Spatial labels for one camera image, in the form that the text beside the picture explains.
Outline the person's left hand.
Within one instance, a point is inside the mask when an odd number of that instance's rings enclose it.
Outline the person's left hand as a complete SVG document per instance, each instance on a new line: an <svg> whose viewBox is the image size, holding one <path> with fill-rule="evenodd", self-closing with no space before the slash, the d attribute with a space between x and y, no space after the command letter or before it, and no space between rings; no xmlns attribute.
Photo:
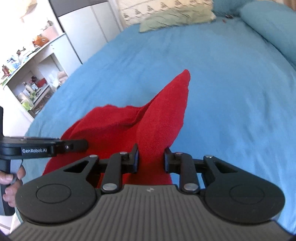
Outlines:
<svg viewBox="0 0 296 241"><path fill-rule="evenodd" d="M20 166L18 172L16 173L16 180L11 184L13 180L12 174L7 174L1 171L1 184L8 185L2 195L3 200L10 206L16 207L16 193L18 189L23 185L22 178L26 175L25 168L23 165Z"/></svg>

